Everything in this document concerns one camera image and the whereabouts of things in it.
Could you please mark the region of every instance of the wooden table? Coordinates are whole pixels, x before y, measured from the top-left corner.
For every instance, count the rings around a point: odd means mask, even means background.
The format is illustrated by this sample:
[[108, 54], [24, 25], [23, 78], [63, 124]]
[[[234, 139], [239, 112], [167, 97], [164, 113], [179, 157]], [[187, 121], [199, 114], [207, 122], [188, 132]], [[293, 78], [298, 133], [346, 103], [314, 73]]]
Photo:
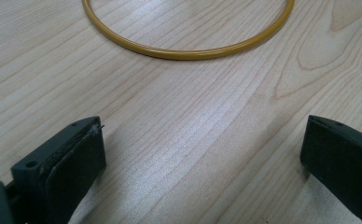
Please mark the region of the wooden table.
[[[285, 1], [92, 0], [119, 34], [206, 49]], [[297, 0], [278, 35], [174, 62], [103, 37], [78, 0], [0, 0], [0, 180], [65, 125], [99, 115], [107, 168], [72, 223], [361, 223], [303, 172], [307, 117], [362, 132], [362, 0]]]

